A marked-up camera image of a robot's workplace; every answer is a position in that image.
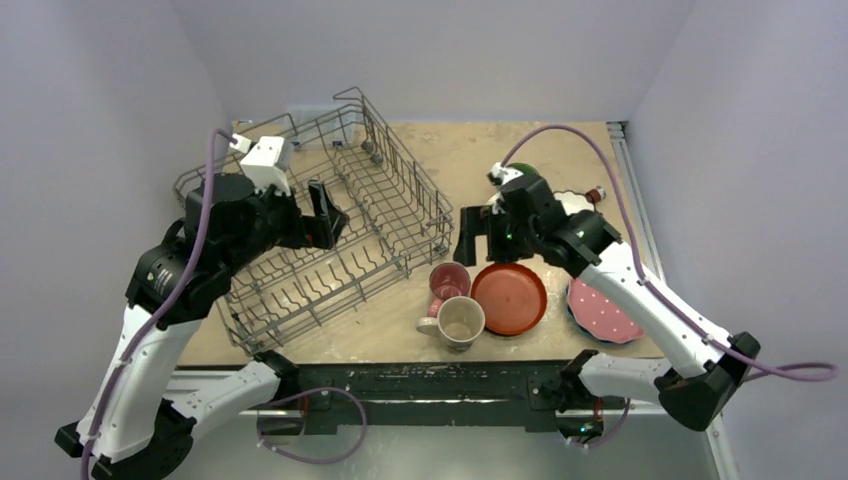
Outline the pink patterned mug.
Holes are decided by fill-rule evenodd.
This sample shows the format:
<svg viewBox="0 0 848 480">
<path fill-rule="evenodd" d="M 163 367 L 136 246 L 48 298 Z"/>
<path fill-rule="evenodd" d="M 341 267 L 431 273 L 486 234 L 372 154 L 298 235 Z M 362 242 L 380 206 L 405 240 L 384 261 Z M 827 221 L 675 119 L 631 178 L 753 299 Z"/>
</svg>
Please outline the pink patterned mug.
<svg viewBox="0 0 848 480">
<path fill-rule="evenodd" d="M 467 296 L 471 291 L 472 279 L 468 270 L 456 262 L 436 266 L 429 276 L 429 288 L 434 297 L 428 308 L 428 316 L 436 317 L 443 303 L 453 297 Z"/>
</svg>

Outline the beige mug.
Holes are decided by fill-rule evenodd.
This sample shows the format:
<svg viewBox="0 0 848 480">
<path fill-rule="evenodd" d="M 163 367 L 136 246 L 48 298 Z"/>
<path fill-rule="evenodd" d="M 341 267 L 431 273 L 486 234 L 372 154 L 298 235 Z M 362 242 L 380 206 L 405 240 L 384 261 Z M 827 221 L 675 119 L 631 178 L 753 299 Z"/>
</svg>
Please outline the beige mug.
<svg viewBox="0 0 848 480">
<path fill-rule="evenodd" d="M 445 300 L 435 317 L 420 318 L 416 330 L 436 338 L 446 349 L 460 353 L 471 348 L 485 326 L 482 306 L 470 297 L 456 296 Z"/>
</svg>

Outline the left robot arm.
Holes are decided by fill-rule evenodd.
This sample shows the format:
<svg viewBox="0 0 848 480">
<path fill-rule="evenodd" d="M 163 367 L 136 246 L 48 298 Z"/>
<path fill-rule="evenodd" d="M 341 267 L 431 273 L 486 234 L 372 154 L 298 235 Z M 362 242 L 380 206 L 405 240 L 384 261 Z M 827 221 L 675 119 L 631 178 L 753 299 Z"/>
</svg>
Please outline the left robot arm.
<svg viewBox="0 0 848 480">
<path fill-rule="evenodd" d="M 313 210 L 276 184 L 214 174 L 185 199 L 185 213 L 139 258 L 126 290 L 121 336 L 95 400 L 56 444 L 81 462 L 84 479 L 162 479 L 194 443 L 237 413 L 261 404 L 292 405 L 297 367 L 261 353 L 220 384 L 185 400 L 165 396 L 189 340 L 234 277 L 275 248 L 333 248 L 349 218 L 319 181 Z"/>
</svg>

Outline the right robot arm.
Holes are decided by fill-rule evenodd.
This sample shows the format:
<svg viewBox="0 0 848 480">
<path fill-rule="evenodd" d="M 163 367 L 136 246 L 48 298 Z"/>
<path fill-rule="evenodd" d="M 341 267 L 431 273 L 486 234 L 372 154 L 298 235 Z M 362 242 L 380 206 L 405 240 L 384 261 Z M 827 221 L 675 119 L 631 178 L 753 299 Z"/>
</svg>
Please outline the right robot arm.
<svg viewBox="0 0 848 480">
<path fill-rule="evenodd" d="M 704 431 L 743 384 L 760 342 L 701 316 L 651 272 L 599 212 L 568 210 L 547 181 L 523 175 L 503 182 L 491 205 L 461 208 L 455 261 L 514 263 L 539 255 L 607 297 L 662 351 L 661 360 L 586 350 L 563 370 L 561 392 L 576 407 L 616 396 L 661 406 L 679 424 Z"/>
</svg>

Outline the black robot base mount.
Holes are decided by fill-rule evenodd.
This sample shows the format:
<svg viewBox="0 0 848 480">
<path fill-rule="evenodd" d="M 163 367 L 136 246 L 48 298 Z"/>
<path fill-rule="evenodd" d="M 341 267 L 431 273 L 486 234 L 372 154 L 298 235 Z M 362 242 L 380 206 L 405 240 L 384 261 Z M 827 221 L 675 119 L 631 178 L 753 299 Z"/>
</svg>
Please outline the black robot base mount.
<svg viewBox="0 0 848 480">
<path fill-rule="evenodd" d="M 598 435 L 581 420 L 623 410 L 614 396 L 578 392 L 564 360 L 302 364 L 267 404 L 306 416 L 309 435 L 340 426 L 519 427 L 526 432 Z"/>
</svg>

